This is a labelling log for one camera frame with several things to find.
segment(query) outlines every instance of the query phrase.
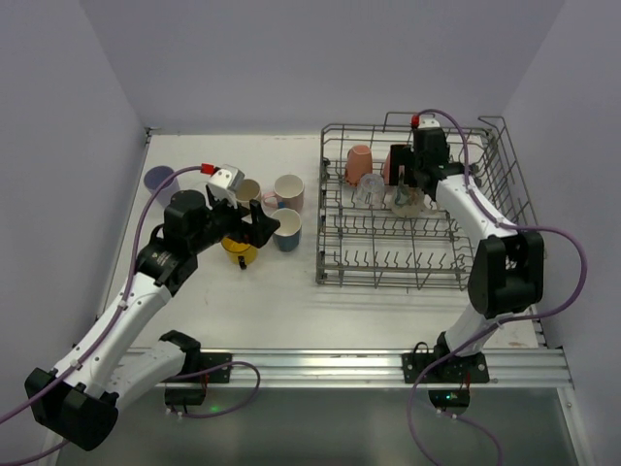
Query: beige cup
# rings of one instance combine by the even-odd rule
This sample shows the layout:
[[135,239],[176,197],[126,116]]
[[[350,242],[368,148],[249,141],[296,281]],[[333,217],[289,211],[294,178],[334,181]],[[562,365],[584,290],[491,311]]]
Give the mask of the beige cup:
[[245,179],[238,188],[236,196],[237,202],[249,209],[252,199],[261,202],[261,185],[255,180]]
[[373,156],[369,146],[354,146],[347,153],[345,164],[345,181],[351,186],[357,186],[362,177],[373,172]]
[[304,206],[304,182],[296,175],[283,175],[274,183],[274,191],[263,196],[263,202],[272,209],[286,207],[300,213]]

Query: dish rack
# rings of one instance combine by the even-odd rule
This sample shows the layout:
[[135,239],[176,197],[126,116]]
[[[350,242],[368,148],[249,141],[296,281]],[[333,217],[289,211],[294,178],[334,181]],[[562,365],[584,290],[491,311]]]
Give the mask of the dish rack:
[[[371,148],[374,173],[381,175],[390,146],[410,143],[412,114],[388,112],[383,124],[331,123],[321,130],[317,283],[466,289],[473,245],[447,211],[427,197],[423,213],[400,218],[388,207],[391,186],[381,206],[372,208],[356,202],[355,188],[344,180],[347,152],[357,144]],[[389,124],[389,119],[400,122]],[[464,130],[482,193],[512,222],[537,224],[505,119],[480,116],[478,121],[478,127]],[[455,128],[444,132],[451,160],[463,162],[459,134]]]

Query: red connector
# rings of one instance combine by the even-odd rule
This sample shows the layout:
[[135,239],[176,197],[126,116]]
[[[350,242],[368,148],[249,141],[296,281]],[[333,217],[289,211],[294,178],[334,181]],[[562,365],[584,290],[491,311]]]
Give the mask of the red connector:
[[210,165],[209,163],[201,164],[201,173],[204,175],[213,175],[217,171],[218,168],[216,166]]

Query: metal dish rack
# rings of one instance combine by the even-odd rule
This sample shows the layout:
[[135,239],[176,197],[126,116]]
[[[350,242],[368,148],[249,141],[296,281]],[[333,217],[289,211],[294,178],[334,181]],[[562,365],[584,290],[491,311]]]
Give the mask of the metal dish rack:
[[[388,209],[387,186],[381,208],[357,204],[355,189],[344,181],[347,152],[366,144],[374,155],[374,172],[382,173],[390,145],[409,143],[412,112],[388,112],[383,124],[332,123],[321,130],[316,281],[319,284],[412,289],[464,290],[473,264],[473,245],[444,211],[399,218]],[[470,162],[481,191],[505,216],[519,224],[536,224],[515,149],[501,116],[480,116],[480,126],[466,127]],[[451,158],[463,161],[463,144],[454,128],[444,128]]]

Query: white table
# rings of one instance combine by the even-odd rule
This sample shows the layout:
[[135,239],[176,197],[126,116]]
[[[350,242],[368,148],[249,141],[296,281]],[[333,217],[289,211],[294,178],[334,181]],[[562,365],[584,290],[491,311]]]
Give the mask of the white table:
[[[293,173],[306,184],[302,243],[283,253],[270,242],[241,271],[214,246],[199,257],[199,269],[159,312],[133,347],[147,348],[171,330],[187,333],[211,349],[403,349],[432,345],[462,313],[465,292],[454,290],[331,287],[315,283],[315,245],[319,166],[318,135],[226,135],[152,137],[144,170],[175,169],[202,162],[239,167],[264,192],[274,180]],[[205,176],[181,175],[182,189],[204,191]],[[131,241],[148,192],[140,185],[114,271],[109,302],[129,267]],[[147,215],[141,246],[162,222],[154,204]],[[531,322],[514,322],[496,332],[487,348],[537,348]]]

